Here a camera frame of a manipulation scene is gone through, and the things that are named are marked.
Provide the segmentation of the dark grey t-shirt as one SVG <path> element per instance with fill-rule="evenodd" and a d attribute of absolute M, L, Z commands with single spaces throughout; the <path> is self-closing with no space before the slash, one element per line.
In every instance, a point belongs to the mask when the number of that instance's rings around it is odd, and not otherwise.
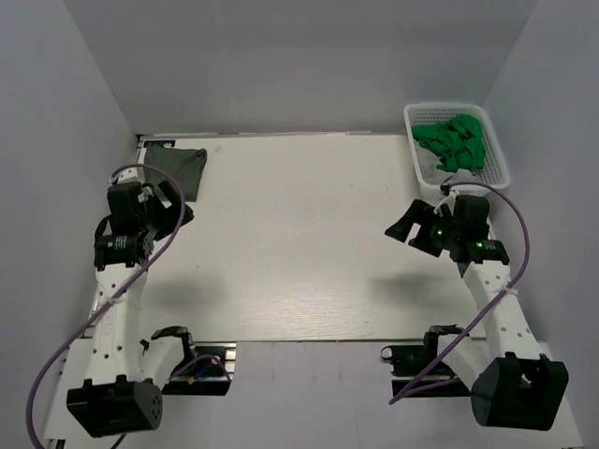
<path fill-rule="evenodd" d="M 143 157 L 144 165 L 156 167 L 169 174 L 182 188 L 186 205 L 197 201 L 202 174 L 207 163 L 205 149 L 185 150 L 177 148 L 148 147 Z M 167 201 L 157 189 L 160 181 L 167 181 L 163 175 L 152 170 L 142 169 L 144 181 L 153 186 L 154 195 L 161 201 Z"/>

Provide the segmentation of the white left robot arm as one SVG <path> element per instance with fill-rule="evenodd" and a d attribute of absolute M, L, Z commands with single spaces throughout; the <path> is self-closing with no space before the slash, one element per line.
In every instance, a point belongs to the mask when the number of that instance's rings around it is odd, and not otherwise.
<path fill-rule="evenodd" d="M 144 180 L 150 168 L 130 165 L 110 176 L 110 213 L 95 231 L 95 311 L 90 362 L 66 407 L 93 438 L 158 428 L 162 389 L 174 371 L 197 364 L 197 349 L 184 326 L 168 326 L 143 339 L 141 297 L 149 267 L 194 213 L 171 178 Z"/>

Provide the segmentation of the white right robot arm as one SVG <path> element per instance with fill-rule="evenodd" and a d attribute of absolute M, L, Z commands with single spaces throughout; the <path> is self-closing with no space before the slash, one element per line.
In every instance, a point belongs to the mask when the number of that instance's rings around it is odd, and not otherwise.
<path fill-rule="evenodd" d="M 417 346 L 391 346 L 392 403 L 467 396 L 482 427 L 548 431 L 569 374 L 549 358 L 528 325 L 504 245 L 493 239 L 483 196 L 433 206 L 416 199 L 386 236 L 438 257 L 448 253 L 477 314 L 466 326 L 435 325 Z"/>

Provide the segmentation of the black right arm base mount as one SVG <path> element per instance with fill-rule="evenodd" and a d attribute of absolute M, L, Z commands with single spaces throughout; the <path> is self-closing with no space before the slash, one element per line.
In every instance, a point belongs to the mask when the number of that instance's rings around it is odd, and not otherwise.
<path fill-rule="evenodd" d="M 424 345 L 388 345 L 381 349 L 383 363 L 391 366 L 392 395 L 397 395 L 427 365 Z M 416 388 L 456 378 L 455 373 L 445 363 L 440 362 L 422 380 Z M 412 398 L 468 398 L 470 391 L 462 381 L 438 386 L 433 389 L 416 392 Z"/>

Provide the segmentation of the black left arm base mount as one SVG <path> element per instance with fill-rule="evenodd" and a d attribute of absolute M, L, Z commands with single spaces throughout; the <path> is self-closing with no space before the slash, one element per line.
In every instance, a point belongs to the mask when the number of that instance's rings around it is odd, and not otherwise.
<path fill-rule="evenodd" d="M 173 376 L 163 387 L 166 396 L 224 397 L 233 379 L 236 363 L 235 342 L 195 344 L 195 357 L 205 355 L 181 374 Z"/>

